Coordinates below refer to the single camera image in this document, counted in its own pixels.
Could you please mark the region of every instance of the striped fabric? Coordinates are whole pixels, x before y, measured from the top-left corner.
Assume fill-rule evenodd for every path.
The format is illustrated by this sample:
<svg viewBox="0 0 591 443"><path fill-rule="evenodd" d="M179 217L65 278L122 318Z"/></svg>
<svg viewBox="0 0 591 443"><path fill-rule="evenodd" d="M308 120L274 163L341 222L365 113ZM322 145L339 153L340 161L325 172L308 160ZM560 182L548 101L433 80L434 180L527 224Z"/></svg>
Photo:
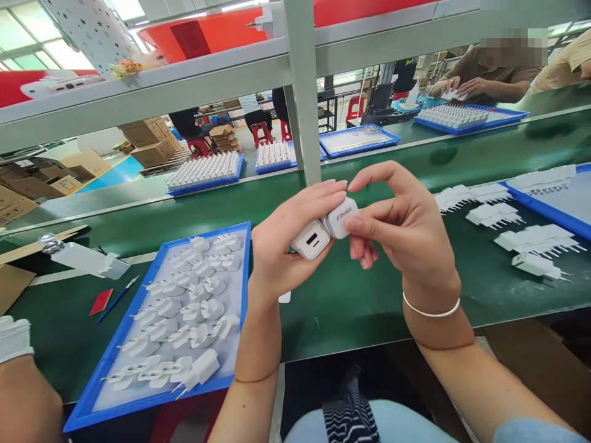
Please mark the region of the striped fabric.
<svg viewBox="0 0 591 443"><path fill-rule="evenodd" d="M342 399L322 406L329 443L380 442L369 402L359 392L355 375L344 389Z"/></svg>

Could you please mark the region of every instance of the brown shirt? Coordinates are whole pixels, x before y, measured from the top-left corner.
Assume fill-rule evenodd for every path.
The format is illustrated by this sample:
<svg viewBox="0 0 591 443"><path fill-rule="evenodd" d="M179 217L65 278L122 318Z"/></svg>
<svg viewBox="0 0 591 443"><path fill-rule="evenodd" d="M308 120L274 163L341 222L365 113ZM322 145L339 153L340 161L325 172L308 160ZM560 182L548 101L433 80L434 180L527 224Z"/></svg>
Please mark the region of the brown shirt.
<svg viewBox="0 0 591 443"><path fill-rule="evenodd" d="M532 92L582 83L579 67L587 60L591 60L591 30L583 32L552 59L538 75Z"/></svg>
<svg viewBox="0 0 591 443"><path fill-rule="evenodd" d="M460 85L477 77L503 83L519 83L531 82L542 69L541 66L485 66L480 62L480 51L480 46L470 49L445 76L448 79L459 76ZM493 106L497 100L487 94L479 94L464 103Z"/></svg>

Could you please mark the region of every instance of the white charger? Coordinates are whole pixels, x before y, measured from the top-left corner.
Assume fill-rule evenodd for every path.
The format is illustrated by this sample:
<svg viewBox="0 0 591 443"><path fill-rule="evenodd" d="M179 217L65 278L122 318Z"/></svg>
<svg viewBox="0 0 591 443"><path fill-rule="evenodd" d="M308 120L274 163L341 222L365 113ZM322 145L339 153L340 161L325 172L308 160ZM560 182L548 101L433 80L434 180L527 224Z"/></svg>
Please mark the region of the white charger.
<svg viewBox="0 0 591 443"><path fill-rule="evenodd" d="M340 240L349 235L345 220L354 215L359 215L359 208L355 200L347 197L320 221L314 220L306 226L291 247L306 260L314 260L330 243L331 237Z"/></svg>
<svg viewBox="0 0 591 443"><path fill-rule="evenodd" d="M349 235L345 229L345 220L359 215L359 208L355 200L346 197L345 201L326 214L320 222L324 225L331 237L341 240Z"/></svg>

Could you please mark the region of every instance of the white glove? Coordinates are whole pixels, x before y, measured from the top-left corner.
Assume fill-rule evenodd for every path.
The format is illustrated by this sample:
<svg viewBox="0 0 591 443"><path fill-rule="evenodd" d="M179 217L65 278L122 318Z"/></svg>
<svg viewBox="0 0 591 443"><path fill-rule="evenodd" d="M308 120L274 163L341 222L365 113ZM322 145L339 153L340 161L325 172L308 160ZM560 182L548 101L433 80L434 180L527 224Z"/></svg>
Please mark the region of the white glove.
<svg viewBox="0 0 591 443"><path fill-rule="evenodd" d="M11 316L0 317L0 364L27 354L34 354L30 343L29 320L14 321Z"/></svg>

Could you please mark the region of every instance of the silver bangle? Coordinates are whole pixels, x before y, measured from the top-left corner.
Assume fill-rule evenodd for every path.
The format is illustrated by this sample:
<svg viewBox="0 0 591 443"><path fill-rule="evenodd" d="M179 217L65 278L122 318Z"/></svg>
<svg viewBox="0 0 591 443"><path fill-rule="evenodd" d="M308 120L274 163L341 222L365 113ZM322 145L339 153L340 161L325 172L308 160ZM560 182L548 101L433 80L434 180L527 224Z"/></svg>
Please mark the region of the silver bangle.
<svg viewBox="0 0 591 443"><path fill-rule="evenodd" d="M406 295L404 294L404 291L402 292L402 298L404 299L404 302L408 305L409 308L411 308L413 311L424 315L425 317L430 317L430 318L443 318L443 317L449 317L450 315L452 315L454 312L457 311L457 309L460 307L460 298L457 298L457 303L456 305L451 308L449 311L447 311L446 313L443 314L427 314L424 312L419 311L417 308L415 308L414 306L412 306L408 300L406 299Z"/></svg>

